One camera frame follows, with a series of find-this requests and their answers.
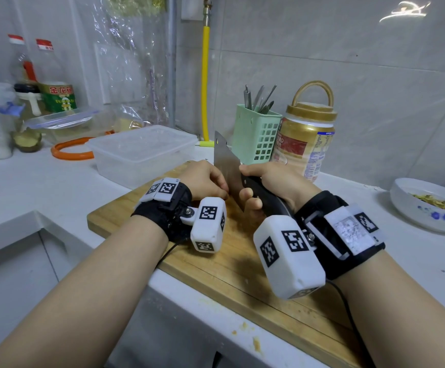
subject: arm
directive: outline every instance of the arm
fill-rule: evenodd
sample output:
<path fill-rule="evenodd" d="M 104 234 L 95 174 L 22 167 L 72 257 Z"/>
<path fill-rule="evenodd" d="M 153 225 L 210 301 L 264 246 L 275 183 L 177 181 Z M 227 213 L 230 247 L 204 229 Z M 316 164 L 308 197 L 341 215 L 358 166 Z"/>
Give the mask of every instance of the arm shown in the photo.
<path fill-rule="evenodd" d="M 298 211 L 320 189 L 286 165 L 242 165 Z M 245 210 L 262 218 L 262 202 L 251 189 L 240 192 Z M 335 280 L 378 368 L 445 367 L 445 308 L 385 251 Z"/>
<path fill-rule="evenodd" d="M 194 200 L 227 197 L 224 178 L 207 161 L 192 163 L 180 180 Z M 167 245 L 157 224 L 130 217 L 1 343 L 0 367 L 102 367 Z"/>

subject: utensil holder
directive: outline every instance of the utensil holder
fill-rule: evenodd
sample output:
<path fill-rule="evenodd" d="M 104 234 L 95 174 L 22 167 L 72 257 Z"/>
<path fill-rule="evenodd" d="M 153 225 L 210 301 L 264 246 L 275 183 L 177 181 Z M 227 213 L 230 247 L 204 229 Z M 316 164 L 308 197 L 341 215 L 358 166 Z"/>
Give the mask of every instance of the utensil holder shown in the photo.
<path fill-rule="evenodd" d="M 236 106 L 236 120 L 233 133 L 232 152 L 238 156 L 243 164 L 257 164 L 270 161 L 275 137 L 282 115 L 269 111 L 262 115 L 245 108 Z"/>

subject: forearm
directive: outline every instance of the forearm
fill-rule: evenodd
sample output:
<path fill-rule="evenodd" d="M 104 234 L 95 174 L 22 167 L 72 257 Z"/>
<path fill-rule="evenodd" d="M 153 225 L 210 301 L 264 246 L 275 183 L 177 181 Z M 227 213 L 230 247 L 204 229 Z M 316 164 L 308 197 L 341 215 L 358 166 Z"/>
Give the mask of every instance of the forearm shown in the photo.
<path fill-rule="evenodd" d="M 5 339 L 0 366 L 101 367 L 167 244 L 159 226 L 131 217 Z"/>
<path fill-rule="evenodd" d="M 445 308 L 385 251 L 336 279 L 376 367 L 445 368 Z"/>

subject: black knife handle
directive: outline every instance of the black knife handle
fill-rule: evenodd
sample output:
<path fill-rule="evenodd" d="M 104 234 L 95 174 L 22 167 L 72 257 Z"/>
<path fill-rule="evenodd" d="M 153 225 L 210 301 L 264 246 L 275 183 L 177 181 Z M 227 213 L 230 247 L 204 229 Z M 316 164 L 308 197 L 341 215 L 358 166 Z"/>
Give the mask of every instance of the black knife handle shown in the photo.
<path fill-rule="evenodd" d="M 241 182 L 243 182 L 244 188 L 249 187 L 253 190 L 254 198 L 258 197 L 262 200 L 262 210 L 267 217 L 271 215 L 288 215 L 294 217 L 287 203 L 262 185 L 262 178 L 241 175 Z"/>

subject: cleaver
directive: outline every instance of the cleaver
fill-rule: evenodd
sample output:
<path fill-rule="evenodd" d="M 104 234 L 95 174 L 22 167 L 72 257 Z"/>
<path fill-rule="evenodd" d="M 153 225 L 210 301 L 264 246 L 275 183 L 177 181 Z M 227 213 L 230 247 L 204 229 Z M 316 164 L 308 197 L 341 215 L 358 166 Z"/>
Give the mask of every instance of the cleaver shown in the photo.
<path fill-rule="evenodd" d="M 239 193 L 245 187 L 253 190 L 253 197 L 262 200 L 262 210 L 265 215 L 288 215 L 294 217 L 292 210 L 280 197 L 268 191 L 262 184 L 260 177 L 245 177 L 240 172 L 240 160 L 232 153 L 227 146 L 226 139 L 216 131 L 214 136 L 214 166 L 218 168 L 224 176 L 228 186 L 229 194 L 236 201 L 241 210 L 244 210 Z"/>

